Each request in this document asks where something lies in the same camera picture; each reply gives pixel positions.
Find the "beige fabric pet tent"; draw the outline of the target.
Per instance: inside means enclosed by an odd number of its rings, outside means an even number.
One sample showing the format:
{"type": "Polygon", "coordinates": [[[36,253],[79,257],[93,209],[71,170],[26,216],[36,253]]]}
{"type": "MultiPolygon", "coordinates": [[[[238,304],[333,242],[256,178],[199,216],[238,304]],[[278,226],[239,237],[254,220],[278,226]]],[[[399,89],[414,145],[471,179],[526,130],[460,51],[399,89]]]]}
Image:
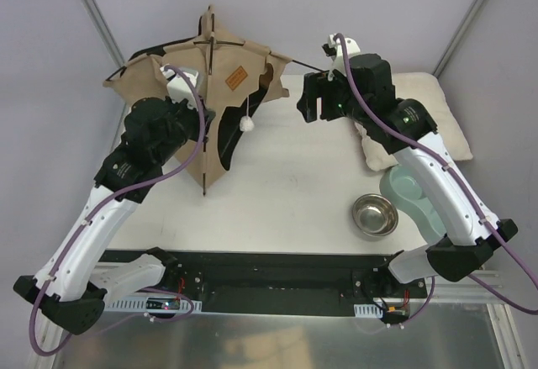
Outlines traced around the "beige fabric pet tent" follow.
{"type": "MultiPolygon", "coordinates": [[[[214,13],[213,73],[208,76],[211,13],[214,10],[208,8],[200,17],[198,36],[140,50],[103,82],[132,105],[141,98],[167,94],[162,66],[203,73],[198,92],[204,105],[215,113],[208,132],[207,190],[231,168],[232,155],[243,135],[240,119],[252,117],[262,103],[288,97],[281,76],[291,61],[265,45],[229,32],[214,13]]],[[[203,188],[203,149],[187,171],[203,188]]]]}

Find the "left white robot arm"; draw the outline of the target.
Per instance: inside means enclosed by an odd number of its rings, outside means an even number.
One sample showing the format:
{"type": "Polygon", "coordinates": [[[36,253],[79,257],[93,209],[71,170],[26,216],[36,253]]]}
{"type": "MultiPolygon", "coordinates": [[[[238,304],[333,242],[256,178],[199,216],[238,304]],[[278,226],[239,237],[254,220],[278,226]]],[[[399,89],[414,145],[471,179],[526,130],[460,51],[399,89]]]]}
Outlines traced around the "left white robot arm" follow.
{"type": "Polygon", "coordinates": [[[34,312],[81,335],[109,304],[145,287],[167,293],[177,285],[172,257],[158,248],[104,274],[93,270],[125,220],[167,178],[162,167],[190,140],[201,148],[213,116],[201,99],[143,98],[131,107],[121,141],[103,161],[71,231],[36,274],[21,276],[13,286],[34,312]]]}

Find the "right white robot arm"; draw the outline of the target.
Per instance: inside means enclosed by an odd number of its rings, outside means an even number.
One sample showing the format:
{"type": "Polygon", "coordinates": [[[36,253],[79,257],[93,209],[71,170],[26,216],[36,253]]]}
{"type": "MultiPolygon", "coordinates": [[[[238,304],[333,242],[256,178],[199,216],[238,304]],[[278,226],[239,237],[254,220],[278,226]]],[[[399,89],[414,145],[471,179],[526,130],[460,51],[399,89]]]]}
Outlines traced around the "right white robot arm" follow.
{"type": "Polygon", "coordinates": [[[354,55],[350,67],[350,75],[305,74],[298,111],[308,123],[346,117],[365,128],[410,172],[445,226],[433,245],[397,253],[378,276],[380,291],[394,298],[421,277],[461,280],[517,234],[515,222],[500,219],[470,188],[425,106],[397,97],[387,61],[377,54],[354,55]]]}

